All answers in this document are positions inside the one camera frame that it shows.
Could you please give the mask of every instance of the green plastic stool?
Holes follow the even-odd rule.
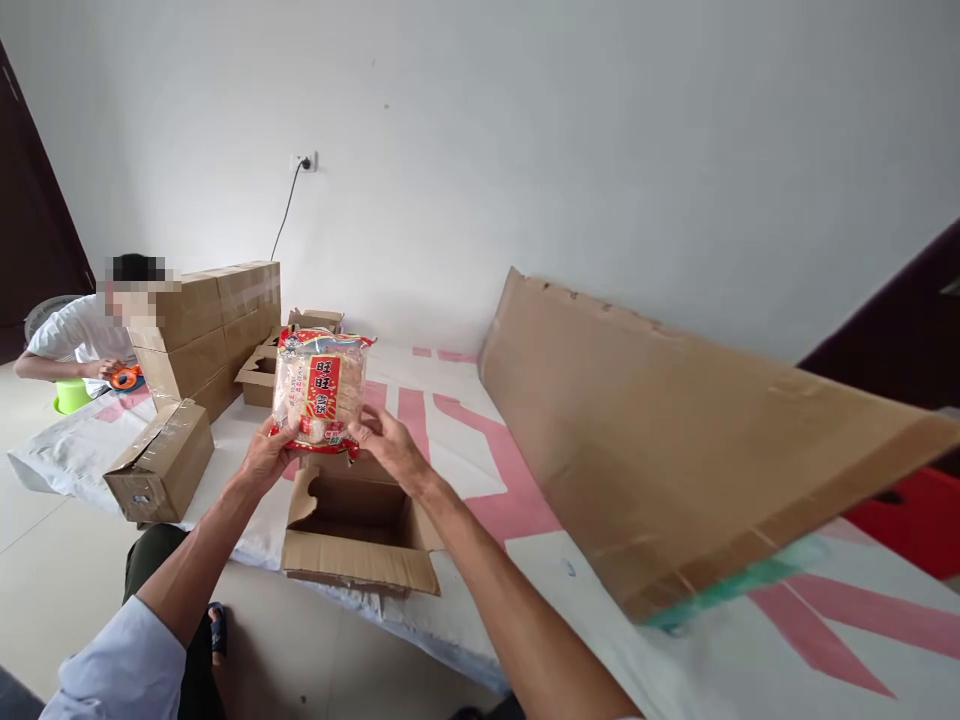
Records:
[[[61,415],[74,413],[90,402],[87,387],[80,378],[57,380],[57,397],[53,400],[53,409]]]

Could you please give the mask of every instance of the shirt sleeve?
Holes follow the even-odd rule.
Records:
[[[30,338],[27,352],[48,360],[59,360],[73,353],[83,342],[79,318],[71,303],[47,318]]]
[[[173,633],[133,596],[60,666],[60,689],[40,717],[173,720],[186,658]]]

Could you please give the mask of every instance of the person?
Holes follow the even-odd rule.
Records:
[[[103,293],[78,298],[47,318],[17,358],[14,372],[49,382],[83,378],[91,398],[107,392],[111,376],[137,362],[123,326],[125,293],[131,283],[162,279],[156,258],[135,253],[114,258]],[[62,361],[70,355],[74,361]]]
[[[406,427],[385,410],[364,406],[364,413],[349,426],[351,435],[433,522],[526,716],[641,717],[606,668],[430,467]],[[297,428],[271,437],[272,428],[273,419],[267,418],[239,470],[192,532],[156,525],[133,546],[125,604],[86,648],[61,666],[60,689],[42,718],[224,717],[211,672],[210,616],[205,612],[254,509],[303,453],[284,447]],[[223,623],[222,615],[216,617]]]

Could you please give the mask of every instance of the snack package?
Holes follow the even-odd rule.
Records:
[[[367,350],[375,340],[296,327],[280,333],[274,432],[296,423],[300,435],[287,447],[322,453],[348,450],[352,455],[357,444],[347,425],[359,420],[363,411]]]

